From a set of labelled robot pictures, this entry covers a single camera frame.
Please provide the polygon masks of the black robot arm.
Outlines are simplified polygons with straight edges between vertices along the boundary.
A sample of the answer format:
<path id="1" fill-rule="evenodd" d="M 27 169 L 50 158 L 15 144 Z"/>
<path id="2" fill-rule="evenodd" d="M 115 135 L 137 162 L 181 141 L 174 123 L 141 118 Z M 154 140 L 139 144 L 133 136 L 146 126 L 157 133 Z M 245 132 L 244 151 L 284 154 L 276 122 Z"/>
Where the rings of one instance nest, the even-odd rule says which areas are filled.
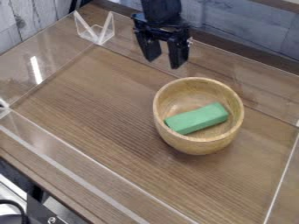
<path id="1" fill-rule="evenodd" d="M 145 58 L 153 62 L 162 53 L 161 42 L 169 45 L 171 69 L 178 69 L 190 57 L 193 36 L 182 17 L 182 0 L 142 0 L 143 11 L 134 13 L 134 32 Z"/>

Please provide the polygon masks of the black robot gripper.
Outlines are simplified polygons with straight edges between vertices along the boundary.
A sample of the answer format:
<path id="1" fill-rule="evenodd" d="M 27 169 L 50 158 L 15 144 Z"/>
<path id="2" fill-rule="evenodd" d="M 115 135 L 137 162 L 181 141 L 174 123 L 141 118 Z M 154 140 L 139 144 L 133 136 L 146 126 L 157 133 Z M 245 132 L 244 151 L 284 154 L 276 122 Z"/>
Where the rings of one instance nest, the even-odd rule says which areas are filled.
<path id="1" fill-rule="evenodd" d="M 174 16 L 163 22 L 150 21 L 142 12 L 135 13 L 131 18 L 145 58 L 153 62 L 162 55 L 159 41 L 167 41 L 171 68 L 178 69 L 190 57 L 192 26 L 189 22 L 181 16 Z"/>

